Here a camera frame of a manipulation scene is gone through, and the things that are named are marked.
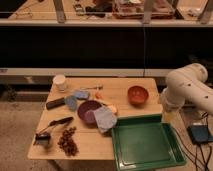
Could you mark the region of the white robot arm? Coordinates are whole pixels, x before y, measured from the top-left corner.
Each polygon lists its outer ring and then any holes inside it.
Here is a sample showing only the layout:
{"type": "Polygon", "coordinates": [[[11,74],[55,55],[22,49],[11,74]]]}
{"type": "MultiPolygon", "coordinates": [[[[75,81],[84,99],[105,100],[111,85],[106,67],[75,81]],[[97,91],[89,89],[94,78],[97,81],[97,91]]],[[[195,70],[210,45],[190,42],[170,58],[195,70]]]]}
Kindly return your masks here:
{"type": "Polygon", "coordinates": [[[165,78],[166,88],[160,96],[163,109],[176,111],[189,101],[213,116],[213,89],[205,84],[207,78],[207,69],[199,63],[169,72],[165,78]]]}

